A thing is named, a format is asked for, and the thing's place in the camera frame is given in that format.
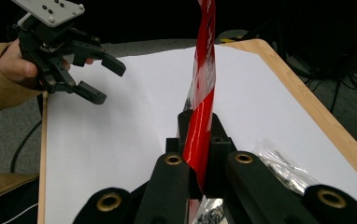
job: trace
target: human hand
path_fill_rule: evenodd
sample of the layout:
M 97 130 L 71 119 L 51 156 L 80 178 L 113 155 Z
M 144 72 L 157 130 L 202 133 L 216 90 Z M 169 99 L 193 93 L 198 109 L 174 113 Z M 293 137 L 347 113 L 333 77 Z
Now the human hand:
M 19 43 L 19 39 L 16 39 L 1 55 L 0 71 L 13 82 L 23 87 L 33 89 L 38 85 L 36 78 L 38 70 L 35 64 L 23 59 Z M 93 59 L 88 58 L 85 63 L 92 64 Z M 65 69 L 70 69 L 70 63 L 68 61 L 63 60 L 63 65 Z

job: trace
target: black pants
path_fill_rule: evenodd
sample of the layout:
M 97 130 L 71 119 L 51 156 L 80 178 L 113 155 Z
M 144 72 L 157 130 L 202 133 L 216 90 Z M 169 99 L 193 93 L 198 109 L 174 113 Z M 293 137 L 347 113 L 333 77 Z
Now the black pants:
M 0 197 L 0 224 L 37 222 L 39 179 Z

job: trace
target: white cable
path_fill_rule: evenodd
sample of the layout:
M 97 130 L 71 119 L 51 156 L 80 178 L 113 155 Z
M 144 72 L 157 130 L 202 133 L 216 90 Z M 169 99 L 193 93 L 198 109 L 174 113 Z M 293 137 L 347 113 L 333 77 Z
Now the white cable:
M 26 208 L 24 211 L 22 211 L 21 213 L 19 213 L 17 216 L 11 218 L 10 220 L 8 220 L 8 221 L 6 221 L 6 222 L 3 222 L 2 224 L 7 224 L 7 223 L 9 223 L 9 222 L 15 220 L 17 217 L 23 215 L 25 212 L 27 212 L 28 210 L 32 209 L 33 207 L 35 207 L 35 206 L 37 206 L 37 205 L 38 205 L 38 203 L 35 203 L 35 204 L 31 205 L 30 207 Z

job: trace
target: metal plate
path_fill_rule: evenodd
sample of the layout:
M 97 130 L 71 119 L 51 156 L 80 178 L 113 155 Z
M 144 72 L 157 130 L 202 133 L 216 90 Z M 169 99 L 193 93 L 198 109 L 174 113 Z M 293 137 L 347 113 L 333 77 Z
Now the metal plate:
M 82 4 L 65 0 L 12 0 L 49 27 L 58 26 L 85 12 Z

